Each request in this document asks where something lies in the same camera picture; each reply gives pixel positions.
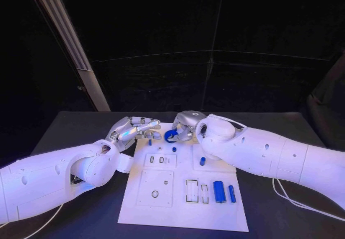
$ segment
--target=dark wall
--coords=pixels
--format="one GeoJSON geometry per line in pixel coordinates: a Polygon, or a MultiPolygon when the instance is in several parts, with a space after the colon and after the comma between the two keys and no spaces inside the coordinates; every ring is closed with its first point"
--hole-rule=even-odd
{"type": "Polygon", "coordinates": [[[59,111],[94,111],[35,1],[9,9],[3,32],[0,165],[29,156],[59,111]]]}
{"type": "Polygon", "coordinates": [[[114,111],[295,111],[344,44],[344,2],[64,2],[114,111]]]}

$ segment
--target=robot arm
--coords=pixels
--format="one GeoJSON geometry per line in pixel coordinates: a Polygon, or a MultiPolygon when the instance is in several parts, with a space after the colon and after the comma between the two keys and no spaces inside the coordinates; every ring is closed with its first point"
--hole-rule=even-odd
{"type": "Polygon", "coordinates": [[[134,138],[160,139],[159,120],[124,117],[106,140],[18,160],[0,169],[0,224],[33,217],[103,186],[116,170],[129,173],[133,158],[120,152],[134,138]],[[82,181],[71,182],[71,175],[82,181]]]}
{"type": "Polygon", "coordinates": [[[241,170],[285,179],[326,195],[345,209],[345,153],[210,115],[194,125],[207,160],[224,160],[241,170]]]}

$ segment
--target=blue object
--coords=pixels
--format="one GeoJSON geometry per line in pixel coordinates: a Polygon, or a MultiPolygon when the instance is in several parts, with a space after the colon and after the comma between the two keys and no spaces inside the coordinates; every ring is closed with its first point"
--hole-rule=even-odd
{"type": "Polygon", "coordinates": [[[205,159],[205,157],[202,157],[202,158],[201,158],[201,161],[199,161],[201,166],[205,165],[205,161],[207,161],[207,159],[205,159]]]}
{"type": "Polygon", "coordinates": [[[168,143],[175,143],[176,141],[169,141],[168,138],[175,136],[178,134],[178,131],[176,130],[168,130],[166,133],[165,133],[165,140],[168,143]]]}
{"type": "Polygon", "coordinates": [[[228,191],[230,191],[231,202],[235,203],[235,192],[234,192],[234,186],[233,185],[228,186],[228,191]]]}
{"type": "Polygon", "coordinates": [[[217,203],[225,203],[225,191],[224,191],[224,185],[221,181],[214,182],[214,197],[217,203]]]}

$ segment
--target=blue wheel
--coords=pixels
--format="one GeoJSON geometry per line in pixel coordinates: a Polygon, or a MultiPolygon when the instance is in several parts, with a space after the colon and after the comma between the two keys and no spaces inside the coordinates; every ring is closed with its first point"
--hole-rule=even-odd
{"type": "Polygon", "coordinates": [[[165,140],[168,143],[175,143],[176,141],[169,141],[168,138],[175,136],[178,134],[178,131],[176,130],[168,130],[166,133],[165,133],[165,140]]]}

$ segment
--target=table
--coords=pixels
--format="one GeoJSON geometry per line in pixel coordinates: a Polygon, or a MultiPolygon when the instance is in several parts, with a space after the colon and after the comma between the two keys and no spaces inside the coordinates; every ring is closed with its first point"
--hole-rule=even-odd
{"type": "MultiPolygon", "coordinates": [[[[269,130],[303,143],[324,146],[299,113],[217,113],[248,127],[269,130]]],[[[39,141],[32,155],[95,142],[124,116],[156,118],[172,122],[176,112],[100,113],[61,112],[39,141]]],[[[279,197],[272,179],[237,170],[248,233],[188,228],[119,224],[119,213],[129,175],[116,172],[110,182],[68,202],[57,217],[32,238],[344,238],[345,223],[305,210],[279,197]]],[[[345,217],[341,207],[312,189],[283,181],[289,196],[299,202],[345,217]]],[[[23,238],[49,220],[57,209],[42,215],[12,222],[0,229],[0,238],[23,238]]]]}

